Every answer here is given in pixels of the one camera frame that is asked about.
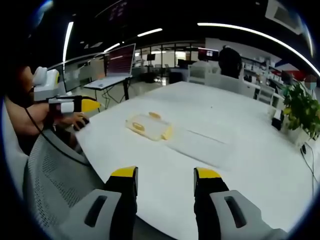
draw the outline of mesh chair back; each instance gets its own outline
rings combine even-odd
[[[25,176],[27,205],[51,236],[59,235],[58,225],[68,217],[70,208],[103,184],[91,167],[64,156],[42,135],[33,146]]]

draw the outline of laptop screen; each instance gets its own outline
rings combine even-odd
[[[136,44],[123,46],[109,52],[107,71],[108,76],[131,75]]]

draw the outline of laptop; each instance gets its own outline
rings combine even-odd
[[[136,44],[130,44],[109,52],[106,60],[106,76],[83,86],[88,89],[103,90],[126,78],[132,77],[132,65]]]

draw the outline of green leaves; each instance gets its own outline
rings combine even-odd
[[[320,133],[320,105],[317,100],[312,99],[311,95],[303,90],[300,84],[287,87],[284,90],[283,111],[288,115],[291,130],[302,127],[311,138]]]

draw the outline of black ceiling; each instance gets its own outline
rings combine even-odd
[[[262,49],[288,60],[299,69],[310,69],[295,54],[261,36],[235,29],[197,26],[198,22],[208,22],[233,24],[271,35],[292,46],[318,66],[320,61],[317,56],[310,57],[307,43],[301,35],[265,18],[267,4],[267,0],[54,1],[53,8],[46,12],[38,28],[32,31],[28,39],[28,51],[31,52],[34,64],[49,67],[61,62],[68,22],[73,21],[67,60],[102,52],[122,41],[125,44],[136,43],[137,47],[141,47],[164,42],[218,38]],[[317,42],[316,27],[309,17],[310,9],[304,6],[299,8],[299,12]],[[162,28],[163,31],[137,37],[137,34],[156,28]],[[99,47],[90,48],[98,42],[103,43]]]

